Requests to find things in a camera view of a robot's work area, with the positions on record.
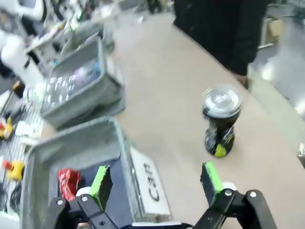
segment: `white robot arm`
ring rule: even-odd
[[[0,9],[21,18],[27,17],[33,21],[44,22],[47,17],[45,0],[36,0],[34,8],[21,6],[18,0],[0,0]]]
[[[43,75],[33,59],[26,53],[26,45],[20,36],[0,30],[1,61],[12,69],[25,83],[33,86],[43,82]]]

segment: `person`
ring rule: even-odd
[[[174,25],[248,85],[268,0],[174,0]]]

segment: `red plastic bag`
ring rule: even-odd
[[[61,197],[71,201],[77,193],[77,185],[81,180],[81,174],[78,171],[70,168],[64,168],[57,172]]]

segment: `beige tabletop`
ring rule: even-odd
[[[202,162],[213,161],[222,181],[241,193],[263,192],[280,229],[305,225],[305,171],[260,104],[209,54],[156,16],[115,33],[115,59],[127,89],[126,110],[118,115],[127,136],[157,165],[174,220],[194,224],[208,204],[199,181]],[[243,96],[235,144],[221,159],[208,154],[202,94],[228,83]],[[236,220],[224,228],[235,229]]]

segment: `gray tray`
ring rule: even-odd
[[[112,118],[91,120],[59,132],[56,137],[34,146],[29,152],[22,181],[21,228],[41,228],[47,206],[52,198],[58,196],[57,171],[59,169],[82,170],[98,163],[114,160],[119,162],[122,168],[123,180],[119,183],[125,184],[125,196],[128,203],[128,210],[125,207],[121,215],[116,216],[119,227],[124,226],[127,221],[130,221],[129,223],[155,222],[154,216],[146,216],[142,211],[137,182],[132,175],[133,165],[129,149],[129,143],[123,137],[117,122]],[[111,194],[111,198],[121,198],[121,196]],[[116,205],[109,211],[120,211],[121,208],[122,206]]]
[[[56,129],[68,128],[97,116],[114,115],[125,108],[125,89],[107,70],[107,61],[100,37],[95,37],[78,50],[71,52],[51,72],[50,78],[72,75],[79,67],[97,59],[101,75],[91,84],[75,92],[70,98],[41,116]]]
[[[114,41],[112,30],[110,30],[103,22],[88,20],[82,22],[76,30],[71,31],[70,37],[61,51],[60,59],[64,58],[68,53],[76,50],[80,45],[86,42],[89,37],[95,35],[103,37],[102,44],[106,48],[106,52],[111,52],[113,50]]]

